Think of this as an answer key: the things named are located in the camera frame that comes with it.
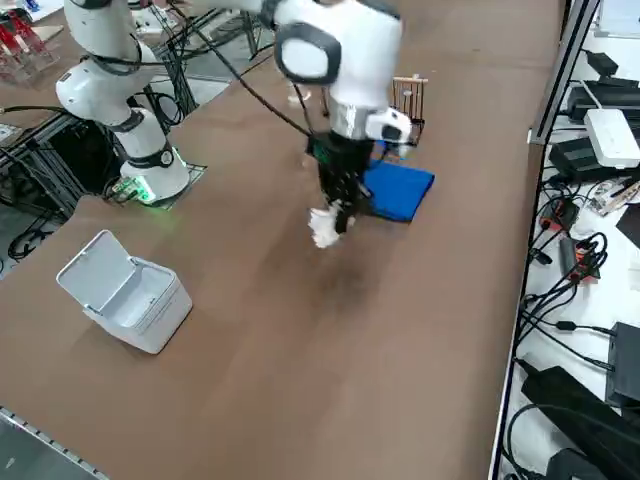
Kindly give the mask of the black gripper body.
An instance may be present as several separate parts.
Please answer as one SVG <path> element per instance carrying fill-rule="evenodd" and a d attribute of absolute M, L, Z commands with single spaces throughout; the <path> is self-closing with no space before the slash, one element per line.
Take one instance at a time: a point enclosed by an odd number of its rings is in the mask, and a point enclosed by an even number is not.
<path fill-rule="evenodd" d="M 354 140 L 325 131 L 308 138 L 306 154 L 316 160 L 320 170 L 361 175 L 369 166 L 373 147 L 373 140 Z"/>

